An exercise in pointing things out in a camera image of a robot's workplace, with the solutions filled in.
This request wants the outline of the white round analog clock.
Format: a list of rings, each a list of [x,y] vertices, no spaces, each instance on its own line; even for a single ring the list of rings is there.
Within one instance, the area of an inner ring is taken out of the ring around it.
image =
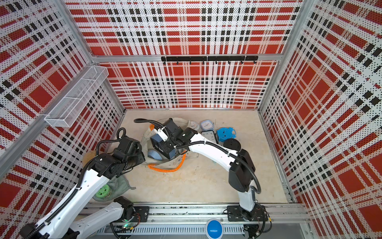
[[[188,123],[188,127],[194,129],[196,131],[201,131],[200,124],[196,121],[190,120]]]

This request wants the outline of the light blue square alarm clock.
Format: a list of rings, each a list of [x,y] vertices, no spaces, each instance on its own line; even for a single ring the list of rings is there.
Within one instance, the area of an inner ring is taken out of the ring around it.
[[[206,120],[201,121],[200,127],[201,127],[202,131],[214,130],[214,123],[211,120],[206,119]]]

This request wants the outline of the beige canvas bag orange handles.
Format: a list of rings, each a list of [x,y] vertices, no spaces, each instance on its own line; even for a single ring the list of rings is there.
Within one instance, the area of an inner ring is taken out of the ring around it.
[[[141,145],[145,156],[145,164],[154,171],[175,172],[180,169],[184,161],[199,157],[198,153],[190,152],[185,149],[175,149],[174,142],[180,142],[177,138],[194,122],[184,118],[168,118],[156,121],[151,124],[149,129],[143,134]],[[172,134],[167,140],[163,140],[157,133],[157,124],[163,125]]]

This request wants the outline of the bright blue round alarm clock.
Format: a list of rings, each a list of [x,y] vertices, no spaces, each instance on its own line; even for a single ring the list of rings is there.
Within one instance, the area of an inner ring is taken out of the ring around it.
[[[216,133],[219,142],[225,142],[228,139],[234,139],[237,137],[236,131],[232,127],[222,127],[218,129]]]

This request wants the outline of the white round clock black back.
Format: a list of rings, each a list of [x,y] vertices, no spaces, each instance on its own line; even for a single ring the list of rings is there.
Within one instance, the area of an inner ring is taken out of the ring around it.
[[[242,149],[241,143],[234,139],[234,138],[229,138],[224,141],[223,146],[225,148],[235,150],[235,151],[240,151]]]

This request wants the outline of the black square alarm clock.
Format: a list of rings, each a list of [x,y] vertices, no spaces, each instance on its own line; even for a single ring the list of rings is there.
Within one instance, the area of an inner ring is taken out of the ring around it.
[[[213,143],[218,143],[216,134],[213,130],[202,131],[201,135]]]

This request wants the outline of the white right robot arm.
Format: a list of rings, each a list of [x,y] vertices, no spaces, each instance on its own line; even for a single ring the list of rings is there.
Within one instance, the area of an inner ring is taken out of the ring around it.
[[[255,175],[255,166],[249,153],[223,147],[205,138],[201,133],[187,127],[181,129],[173,119],[157,126],[157,134],[167,144],[166,149],[185,149],[201,154],[228,172],[228,183],[238,192],[239,212],[245,221],[253,221],[260,213],[261,206],[256,195],[262,189]]]

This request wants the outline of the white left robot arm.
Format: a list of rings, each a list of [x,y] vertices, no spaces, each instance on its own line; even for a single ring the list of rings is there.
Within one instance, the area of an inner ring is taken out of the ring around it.
[[[133,203],[123,196],[82,220],[76,217],[113,179],[122,176],[144,162],[138,140],[123,136],[112,154],[102,153],[83,168],[77,185],[46,216],[36,223],[25,225],[19,235],[24,239],[85,239],[103,226],[137,217]]]

